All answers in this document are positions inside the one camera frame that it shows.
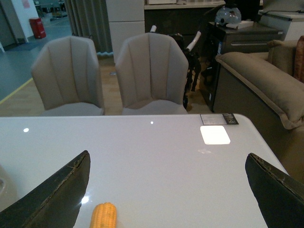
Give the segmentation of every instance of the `sofa armrest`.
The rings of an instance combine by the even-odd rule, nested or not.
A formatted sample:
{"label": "sofa armrest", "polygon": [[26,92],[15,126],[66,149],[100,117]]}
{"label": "sofa armrest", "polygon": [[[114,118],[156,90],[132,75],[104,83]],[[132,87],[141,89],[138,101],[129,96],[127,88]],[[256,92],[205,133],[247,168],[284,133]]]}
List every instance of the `sofa armrest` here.
{"label": "sofa armrest", "polygon": [[229,52],[216,60],[274,110],[284,128],[304,124],[303,83],[253,55]]}
{"label": "sofa armrest", "polygon": [[293,76],[297,42],[297,40],[272,40],[268,42],[268,62]]}

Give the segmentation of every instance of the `upholstered chair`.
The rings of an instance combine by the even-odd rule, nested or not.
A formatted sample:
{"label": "upholstered chair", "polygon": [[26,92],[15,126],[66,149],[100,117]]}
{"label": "upholstered chair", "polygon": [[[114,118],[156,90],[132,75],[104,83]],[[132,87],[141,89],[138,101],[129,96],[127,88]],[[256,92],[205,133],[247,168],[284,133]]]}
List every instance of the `upholstered chair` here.
{"label": "upholstered chair", "polygon": [[31,73],[42,99],[42,116],[103,115],[100,68],[92,40],[64,37],[48,42]]}
{"label": "upholstered chair", "polygon": [[172,37],[145,33],[126,39],[115,68],[122,115],[187,114],[188,61]]}

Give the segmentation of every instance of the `white cabinet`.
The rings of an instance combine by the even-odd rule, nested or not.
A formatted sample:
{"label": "white cabinet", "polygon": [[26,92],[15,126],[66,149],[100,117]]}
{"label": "white cabinet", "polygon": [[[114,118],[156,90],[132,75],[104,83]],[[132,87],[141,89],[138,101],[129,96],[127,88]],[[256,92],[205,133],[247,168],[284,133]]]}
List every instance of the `white cabinet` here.
{"label": "white cabinet", "polygon": [[106,0],[114,62],[125,39],[145,33],[144,0]]}
{"label": "white cabinet", "polygon": [[304,34],[304,15],[291,12],[269,12],[261,24],[283,31],[283,40],[298,40]]}

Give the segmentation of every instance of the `corn cob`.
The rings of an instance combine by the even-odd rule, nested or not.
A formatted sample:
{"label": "corn cob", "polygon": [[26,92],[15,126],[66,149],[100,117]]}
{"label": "corn cob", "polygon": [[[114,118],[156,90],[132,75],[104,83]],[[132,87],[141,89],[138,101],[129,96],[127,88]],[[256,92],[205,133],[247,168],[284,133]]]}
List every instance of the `corn cob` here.
{"label": "corn cob", "polygon": [[112,203],[102,203],[94,208],[90,228],[115,228],[116,207]]}

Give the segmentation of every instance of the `chair seat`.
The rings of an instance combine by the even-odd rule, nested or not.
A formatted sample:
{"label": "chair seat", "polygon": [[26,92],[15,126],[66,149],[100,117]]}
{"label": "chair seat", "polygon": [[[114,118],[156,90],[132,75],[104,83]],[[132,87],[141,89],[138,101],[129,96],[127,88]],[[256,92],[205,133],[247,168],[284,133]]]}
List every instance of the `chair seat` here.
{"label": "chair seat", "polygon": [[94,104],[72,103],[44,111],[40,116],[91,116],[104,115],[104,110]]}
{"label": "chair seat", "polygon": [[188,114],[181,104],[172,101],[156,100],[139,109],[123,108],[122,115],[170,115]]}

